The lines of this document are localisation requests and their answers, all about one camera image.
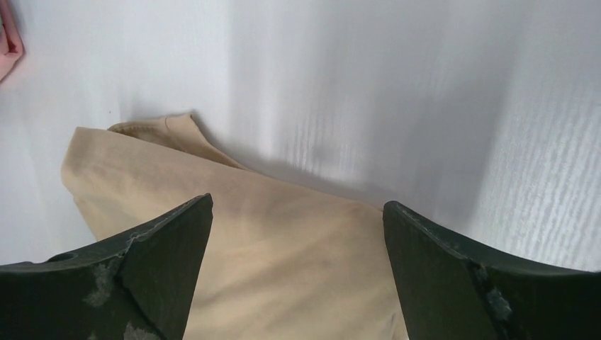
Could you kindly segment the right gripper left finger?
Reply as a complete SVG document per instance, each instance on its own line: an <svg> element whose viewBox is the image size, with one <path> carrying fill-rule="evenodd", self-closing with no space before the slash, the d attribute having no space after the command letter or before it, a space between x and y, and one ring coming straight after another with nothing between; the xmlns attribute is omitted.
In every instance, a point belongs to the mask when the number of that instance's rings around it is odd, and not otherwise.
<svg viewBox="0 0 601 340"><path fill-rule="evenodd" d="M213 221L200 195L41 263L1 267L2 339L182 339Z"/></svg>

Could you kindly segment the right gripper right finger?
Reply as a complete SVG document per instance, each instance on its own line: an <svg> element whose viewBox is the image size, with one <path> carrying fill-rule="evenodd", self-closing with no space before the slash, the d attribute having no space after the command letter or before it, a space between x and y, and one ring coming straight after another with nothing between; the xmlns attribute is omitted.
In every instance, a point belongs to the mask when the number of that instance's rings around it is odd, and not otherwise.
<svg viewBox="0 0 601 340"><path fill-rule="evenodd" d="M599 339L600 274L524 259L396 201L383 231L411 339Z"/></svg>

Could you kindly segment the beige t shirt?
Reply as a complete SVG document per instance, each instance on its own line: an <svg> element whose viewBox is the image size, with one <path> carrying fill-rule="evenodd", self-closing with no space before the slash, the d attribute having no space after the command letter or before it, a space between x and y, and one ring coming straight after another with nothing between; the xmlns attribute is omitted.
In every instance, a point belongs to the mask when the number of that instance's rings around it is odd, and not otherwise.
<svg viewBox="0 0 601 340"><path fill-rule="evenodd" d="M254 172L189 114L77 128L62 182L97 239L212 196L186 339L408 336L381 209Z"/></svg>

